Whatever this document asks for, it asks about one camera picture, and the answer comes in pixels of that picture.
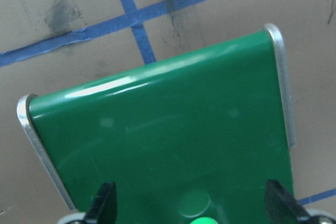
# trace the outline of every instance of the green plastic cover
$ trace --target green plastic cover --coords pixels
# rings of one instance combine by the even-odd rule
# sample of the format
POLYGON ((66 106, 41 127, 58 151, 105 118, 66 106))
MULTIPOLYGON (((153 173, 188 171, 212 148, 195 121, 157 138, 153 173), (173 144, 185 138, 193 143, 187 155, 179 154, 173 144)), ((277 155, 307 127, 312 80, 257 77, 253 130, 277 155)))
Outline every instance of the green plastic cover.
POLYGON ((32 123, 75 206, 117 184, 117 224, 269 223, 292 191, 274 46, 262 30, 36 97, 32 123))

